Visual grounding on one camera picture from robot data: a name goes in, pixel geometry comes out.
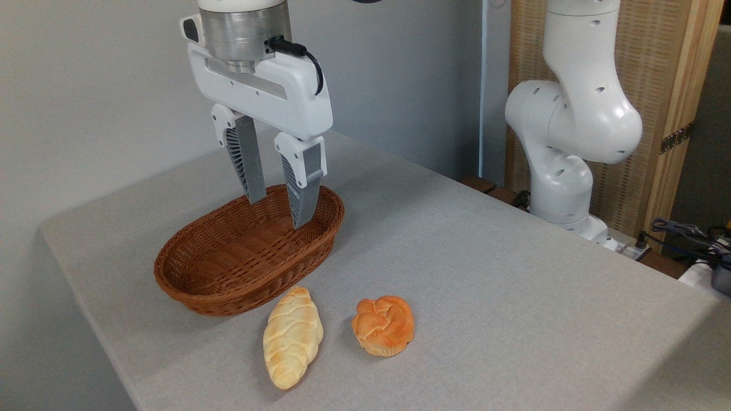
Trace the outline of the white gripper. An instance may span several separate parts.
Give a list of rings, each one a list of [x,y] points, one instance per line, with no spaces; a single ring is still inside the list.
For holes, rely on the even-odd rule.
[[[327,86],[315,94],[318,73],[313,63],[276,54],[256,63],[253,74],[235,73],[196,43],[188,44],[188,57],[202,94],[218,103],[211,110],[216,137],[251,204],[266,197],[253,119],[282,131],[274,142],[282,157],[294,228],[300,229],[318,205],[320,180],[327,175],[321,135],[332,127]]]

